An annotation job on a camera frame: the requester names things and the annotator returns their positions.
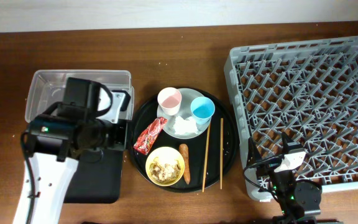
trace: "cable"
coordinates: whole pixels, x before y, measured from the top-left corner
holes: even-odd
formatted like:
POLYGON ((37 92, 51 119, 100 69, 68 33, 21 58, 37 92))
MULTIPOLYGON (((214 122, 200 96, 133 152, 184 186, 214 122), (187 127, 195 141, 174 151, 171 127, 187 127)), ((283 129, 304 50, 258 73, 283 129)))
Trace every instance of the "cable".
MULTIPOLYGON (((270 179, 270 177, 268 178, 268 186, 267 186, 267 188, 269 189, 269 190, 272 190, 272 188, 271 188, 271 186, 270 186, 270 183, 271 183, 271 179, 270 179)), ((276 195, 272 195, 272 197, 274 198, 274 200, 277 202, 277 203, 280 203, 280 202, 278 202, 278 198, 277 198, 277 196, 276 195)))
POLYGON ((27 221, 26 221, 26 224, 30 224, 31 219, 32 219, 32 214, 34 212, 35 180, 34 180, 34 174, 32 172, 31 163, 30 163, 30 159, 29 159, 29 152, 26 149, 26 146, 25 146, 25 143, 24 143, 24 136, 26 136, 27 134, 28 134, 27 132, 23 132, 21 134, 21 136, 20 136, 20 145, 22 146, 22 151, 23 151, 25 164, 27 166, 27 170, 29 171, 29 176, 30 176, 31 189, 30 189, 30 195, 28 196, 30 198, 30 205, 29 205, 29 212, 27 214, 27 221))
POLYGON ((265 188, 261 187, 259 184, 256 184, 255 182, 251 181, 251 180, 246 176, 246 170, 247 170, 247 169, 251 169, 251 168, 255 168, 255 167, 257 167, 257 166, 259 166, 259 165, 261 165, 261 164, 264 164, 264 163, 266 163, 266 162, 268 162, 268 161, 270 161, 270 160, 279 159, 279 158, 280 158, 280 156, 272 156, 272 157, 269 157, 269 158, 267 158, 267 159, 262 159, 261 161, 258 161, 257 163, 252 164, 252 165, 247 166, 246 168, 244 168, 244 169, 242 170, 242 175, 244 176, 245 180, 248 181, 250 184, 252 184, 253 186, 259 188, 259 189, 260 189, 261 191, 263 191, 263 192, 269 192, 269 193, 271 193, 271 194, 273 195, 273 198, 274 198, 274 196, 276 195, 276 193, 275 193, 274 191, 272 191, 272 190, 265 189, 265 188))

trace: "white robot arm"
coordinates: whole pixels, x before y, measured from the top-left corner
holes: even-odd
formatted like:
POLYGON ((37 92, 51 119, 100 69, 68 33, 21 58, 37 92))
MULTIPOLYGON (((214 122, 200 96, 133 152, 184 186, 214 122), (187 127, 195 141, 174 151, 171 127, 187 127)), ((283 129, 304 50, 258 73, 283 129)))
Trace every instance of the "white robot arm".
MULTIPOLYGON (((57 156, 34 153, 29 158, 35 179, 34 205, 30 211, 30 223, 58 223, 63 200, 71 178, 77 170, 78 161, 66 158, 58 162, 57 156)), ((31 181, 26 163, 24 163, 24 182, 13 224, 26 223, 29 215, 31 181)))

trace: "yellow bowl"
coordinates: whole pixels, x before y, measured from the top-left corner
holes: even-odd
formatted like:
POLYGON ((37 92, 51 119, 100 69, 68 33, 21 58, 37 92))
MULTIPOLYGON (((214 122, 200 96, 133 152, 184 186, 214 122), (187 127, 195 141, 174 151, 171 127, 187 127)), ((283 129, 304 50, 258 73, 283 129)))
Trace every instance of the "yellow bowl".
POLYGON ((171 186, 171 185, 175 184, 176 182, 178 182, 181 179, 181 177, 183 176, 183 173, 185 172, 185 160, 183 159, 183 157, 181 156, 179 151, 177 151, 176 149, 171 148, 171 147, 160 147, 158 149, 154 149, 150 153, 150 155, 148 156, 148 158, 146 160, 145 168, 146 168, 147 176, 153 183, 157 184, 158 186, 167 187, 167 186, 171 186), (161 184, 161 183, 158 183, 152 177, 152 174, 150 172, 150 166, 156 157, 159 157, 162 160, 165 160, 165 159, 174 159, 175 160, 176 159, 179 162, 180 174, 176 180, 174 180, 170 183, 167 183, 167 184, 161 184))

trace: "food wrapper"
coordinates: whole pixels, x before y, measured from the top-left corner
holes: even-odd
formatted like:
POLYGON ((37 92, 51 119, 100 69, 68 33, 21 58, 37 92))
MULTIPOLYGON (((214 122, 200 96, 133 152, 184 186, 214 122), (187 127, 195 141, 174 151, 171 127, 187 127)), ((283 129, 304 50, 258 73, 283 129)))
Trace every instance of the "food wrapper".
POLYGON ((134 149, 147 155, 167 121, 165 118, 156 118, 137 138, 134 149))

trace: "chopsticks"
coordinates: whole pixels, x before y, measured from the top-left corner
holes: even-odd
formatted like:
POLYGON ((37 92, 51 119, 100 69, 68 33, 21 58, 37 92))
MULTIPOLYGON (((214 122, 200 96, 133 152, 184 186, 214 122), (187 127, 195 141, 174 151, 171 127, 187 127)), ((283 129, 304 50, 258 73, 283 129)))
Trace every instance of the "chopsticks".
POLYGON ((208 126, 208 132, 206 134, 206 146, 205 146, 205 161, 204 161, 204 175, 203 175, 203 193, 205 188, 205 177, 206 177, 206 164, 208 161, 208 146, 209 146, 209 131, 211 130, 211 123, 208 126))
POLYGON ((223 183, 223 118, 221 118, 221 190, 223 183))

